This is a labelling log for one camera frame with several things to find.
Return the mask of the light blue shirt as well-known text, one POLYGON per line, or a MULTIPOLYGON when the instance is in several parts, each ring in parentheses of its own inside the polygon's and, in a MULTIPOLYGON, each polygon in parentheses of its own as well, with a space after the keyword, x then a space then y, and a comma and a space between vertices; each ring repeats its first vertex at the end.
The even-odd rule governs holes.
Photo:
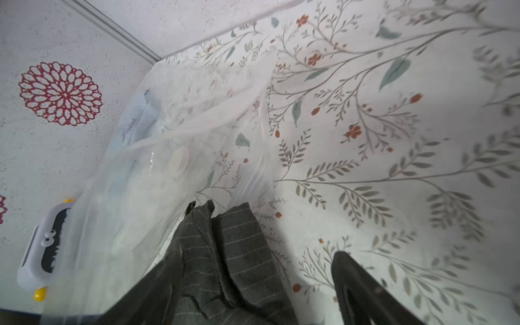
POLYGON ((151 147, 127 150, 136 142, 151 138, 163 111, 163 101, 156 91, 135 92, 112 132, 102 166, 106 185, 104 195, 111 197, 126 191, 129 180, 153 166, 155 154, 151 147))

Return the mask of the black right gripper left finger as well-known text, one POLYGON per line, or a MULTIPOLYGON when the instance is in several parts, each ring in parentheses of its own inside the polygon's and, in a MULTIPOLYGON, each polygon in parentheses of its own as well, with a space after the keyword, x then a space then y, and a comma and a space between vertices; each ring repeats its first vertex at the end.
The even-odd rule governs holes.
POLYGON ((96 324, 172 324, 183 275, 180 250, 167 253, 96 324))

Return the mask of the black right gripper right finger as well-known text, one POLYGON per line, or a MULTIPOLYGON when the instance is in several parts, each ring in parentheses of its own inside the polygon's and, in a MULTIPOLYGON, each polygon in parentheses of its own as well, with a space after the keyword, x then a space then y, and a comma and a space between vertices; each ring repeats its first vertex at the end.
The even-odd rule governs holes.
POLYGON ((334 254, 331 274, 345 324, 422 324, 348 253, 334 254))

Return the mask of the dark grey shirt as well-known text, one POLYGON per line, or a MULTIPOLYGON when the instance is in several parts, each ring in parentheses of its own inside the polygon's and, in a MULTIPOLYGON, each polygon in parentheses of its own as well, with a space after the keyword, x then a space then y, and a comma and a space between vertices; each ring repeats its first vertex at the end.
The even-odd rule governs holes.
POLYGON ((249 204, 214 211, 191 202, 173 235, 183 268, 173 324, 297 324, 249 204))

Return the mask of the clear plastic vacuum bag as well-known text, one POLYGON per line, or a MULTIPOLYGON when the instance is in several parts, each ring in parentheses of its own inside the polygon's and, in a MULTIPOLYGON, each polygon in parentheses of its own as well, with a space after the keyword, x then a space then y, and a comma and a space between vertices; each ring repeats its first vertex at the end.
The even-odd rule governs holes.
POLYGON ((212 200, 214 215, 265 198, 274 176, 267 92, 276 57, 249 66, 161 65, 144 81, 163 109, 149 172, 104 195, 104 169, 70 211, 42 324, 96 324, 167 253, 188 205, 212 200))

